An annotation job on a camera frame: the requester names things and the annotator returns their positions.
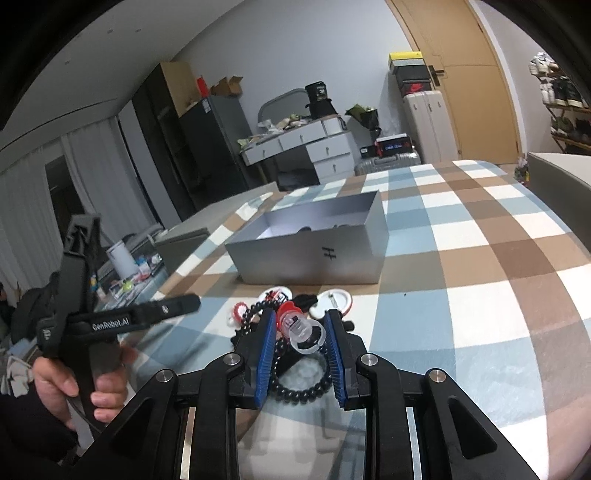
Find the human hand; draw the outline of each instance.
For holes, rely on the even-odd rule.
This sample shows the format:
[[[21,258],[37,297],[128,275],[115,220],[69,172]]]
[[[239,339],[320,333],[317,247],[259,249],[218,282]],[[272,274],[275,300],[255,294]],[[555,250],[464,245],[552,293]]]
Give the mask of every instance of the human hand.
[[[137,352],[129,346],[121,346],[121,362],[131,364]],[[78,395],[78,384],[72,372],[59,360],[39,357],[33,365],[33,376],[39,399],[53,416],[70,430],[74,423],[68,410],[66,396]],[[109,423],[121,411],[127,398],[127,373],[121,366],[114,372],[101,375],[95,382],[96,391],[90,399],[96,408],[95,418]]]

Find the plaid fabric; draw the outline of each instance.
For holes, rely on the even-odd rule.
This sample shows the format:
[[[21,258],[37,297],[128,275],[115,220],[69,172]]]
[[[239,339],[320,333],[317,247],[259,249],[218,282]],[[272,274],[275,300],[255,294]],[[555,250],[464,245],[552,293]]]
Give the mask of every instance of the plaid fabric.
[[[589,253],[486,162],[390,170],[243,205],[156,294],[194,292],[202,306],[141,339],[138,382],[164,367],[203,368],[231,350],[232,306],[268,287],[242,284],[223,247],[253,215],[371,190],[381,192],[390,239],[380,283],[343,287],[355,333],[398,368],[445,369],[541,479],[564,478],[591,443]],[[305,359],[284,383],[306,388],[320,371]],[[241,443],[242,475],[361,478],[364,429],[363,412],[339,410],[331,393],[306,406],[271,398]]]

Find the bag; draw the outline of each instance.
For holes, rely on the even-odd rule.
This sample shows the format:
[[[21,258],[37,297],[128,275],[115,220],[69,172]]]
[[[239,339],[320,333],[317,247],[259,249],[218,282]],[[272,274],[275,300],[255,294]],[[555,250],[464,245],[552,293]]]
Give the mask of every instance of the bag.
[[[32,288],[22,296],[12,314],[10,337],[13,344],[22,338],[33,340],[37,336],[37,322],[55,313],[59,282],[59,273],[53,273],[45,287]]]

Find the clutter on table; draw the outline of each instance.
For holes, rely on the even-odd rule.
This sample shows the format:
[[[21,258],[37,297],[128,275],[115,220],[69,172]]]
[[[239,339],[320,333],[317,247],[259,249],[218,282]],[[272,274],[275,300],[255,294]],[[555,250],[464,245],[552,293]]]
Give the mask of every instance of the clutter on table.
[[[281,135],[282,133],[287,132],[293,128],[303,127],[308,123],[310,123],[308,118],[296,115],[294,113],[289,117],[284,118],[280,122],[277,122],[276,125],[274,125],[270,120],[263,120],[257,126],[261,129],[264,129],[264,133],[253,135],[249,138],[241,138],[238,140],[238,144],[240,145],[242,151],[245,151],[255,145],[270,140],[277,135]]]
[[[162,258],[158,254],[149,258],[141,256],[137,262],[134,260],[134,263],[138,267],[138,271],[122,280],[113,280],[109,286],[108,294],[105,294],[100,286],[93,290],[97,292],[99,307],[110,310],[130,304],[146,288],[151,277],[164,266]]]

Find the white suitcase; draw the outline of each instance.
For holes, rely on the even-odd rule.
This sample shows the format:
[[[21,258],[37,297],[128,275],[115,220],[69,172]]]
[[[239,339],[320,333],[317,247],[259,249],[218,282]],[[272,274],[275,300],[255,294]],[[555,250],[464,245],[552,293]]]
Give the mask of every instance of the white suitcase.
[[[412,93],[404,97],[404,105],[423,162],[458,160],[452,123],[441,92]]]

